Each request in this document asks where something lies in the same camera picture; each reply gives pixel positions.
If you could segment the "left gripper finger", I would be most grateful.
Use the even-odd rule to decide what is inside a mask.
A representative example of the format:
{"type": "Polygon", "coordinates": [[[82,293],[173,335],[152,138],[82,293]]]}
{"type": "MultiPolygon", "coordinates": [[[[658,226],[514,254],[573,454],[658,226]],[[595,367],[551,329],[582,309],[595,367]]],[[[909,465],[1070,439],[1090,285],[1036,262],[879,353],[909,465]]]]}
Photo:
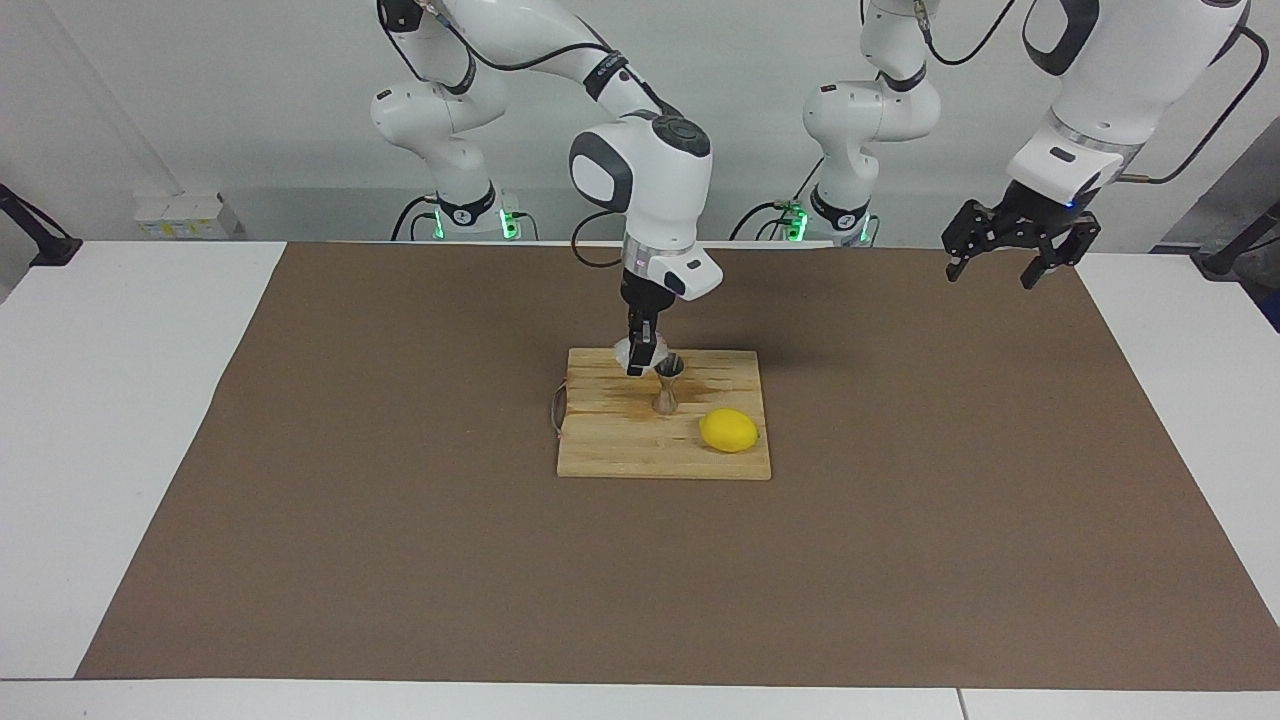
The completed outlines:
{"type": "Polygon", "coordinates": [[[1021,287],[1033,290],[1041,279],[1060,266],[1075,266],[1100,232],[1101,224],[1092,211],[1082,213],[1057,234],[1051,234],[1048,229],[1039,227],[1034,231],[1021,231],[1019,234],[1028,242],[1027,247],[1037,251],[1036,258],[1020,275],[1021,287]]]}
{"type": "Polygon", "coordinates": [[[966,200],[942,232],[943,249],[948,255],[947,281],[959,282],[968,263],[982,254],[1005,249],[997,231],[998,213],[975,199],[966,200]]]}

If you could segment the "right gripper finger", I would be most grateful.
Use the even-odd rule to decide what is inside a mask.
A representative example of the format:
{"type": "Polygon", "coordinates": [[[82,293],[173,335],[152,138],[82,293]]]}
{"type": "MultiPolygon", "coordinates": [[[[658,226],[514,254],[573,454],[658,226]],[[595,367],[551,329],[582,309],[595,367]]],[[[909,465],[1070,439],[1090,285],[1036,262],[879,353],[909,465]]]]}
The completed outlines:
{"type": "Polygon", "coordinates": [[[628,348],[626,372],[628,375],[644,375],[654,365],[659,348],[658,316],[660,310],[649,306],[628,307],[628,348]]]}

